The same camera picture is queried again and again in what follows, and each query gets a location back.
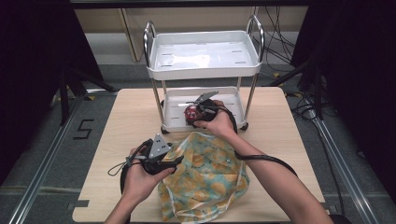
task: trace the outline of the person's right arm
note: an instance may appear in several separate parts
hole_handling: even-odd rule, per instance
[[[219,110],[210,122],[195,121],[227,141],[242,156],[264,154],[233,130],[228,114]],[[283,165],[272,161],[246,161],[248,167],[293,223],[332,223],[332,220],[303,182]]]

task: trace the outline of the person's right hand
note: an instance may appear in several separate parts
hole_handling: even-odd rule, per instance
[[[216,105],[224,106],[222,101],[214,100]],[[227,138],[232,134],[235,134],[233,130],[233,123],[231,122],[228,114],[219,109],[218,114],[212,121],[197,120],[194,125],[200,128],[208,129],[215,136],[220,138]]]

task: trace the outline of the white rolling cart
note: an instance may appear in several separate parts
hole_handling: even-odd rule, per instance
[[[260,34],[257,50],[251,40],[253,22]],[[149,32],[152,42],[149,43]],[[247,22],[246,31],[196,32],[156,34],[152,21],[143,35],[148,74],[162,122],[162,133],[193,131],[184,117],[186,102],[194,102],[201,94],[218,91],[212,100],[221,100],[233,112],[238,129],[248,128],[248,111],[262,66],[264,30],[256,16]],[[236,87],[178,88],[167,90],[166,80],[192,78],[238,77]],[[239,88],[242,77],[253,77],[246,109]],[[160,102],[156,81],[163,85]]]

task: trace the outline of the wrist strap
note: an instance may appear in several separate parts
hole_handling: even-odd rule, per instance
[[[288,170],[290,170],[292,173],[294,173],[297,176],[297,173],[293,170],[293,168],[291,168],[291,166],[289,166],[287,163],[285,163],[284,161],[282,161],[276,157],[267,156],[267,155],[241,156],[237,152],[235,152],[235,157],[240,161],[273,161],[273,162],[283,165],[284,167],[286,167]]]

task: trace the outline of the patterned cloth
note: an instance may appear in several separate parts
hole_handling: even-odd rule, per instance
[[[224,140],[204,133],[191,133],[166,160],[184,155],[158,186],[163,221],[177,217],[181,223],[203,223],[225,212],[248,189],[246,164],[233,154]]]

